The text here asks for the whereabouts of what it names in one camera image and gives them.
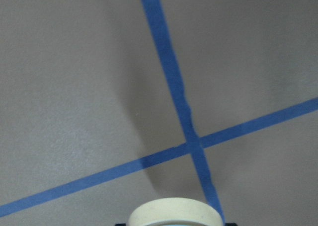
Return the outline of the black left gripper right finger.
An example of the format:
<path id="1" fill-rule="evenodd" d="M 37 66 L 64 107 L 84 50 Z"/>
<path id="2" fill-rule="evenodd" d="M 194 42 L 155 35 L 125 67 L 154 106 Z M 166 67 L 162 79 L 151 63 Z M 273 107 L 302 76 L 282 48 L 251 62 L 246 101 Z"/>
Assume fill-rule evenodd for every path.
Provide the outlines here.
<path id="1" fill-rule="evenodd" d="M 234 222 L 229 222 L 229 223 L 226 222 L 226 223 L 223 223 L 222 226 L 237 226 L 237 224 Z"/>

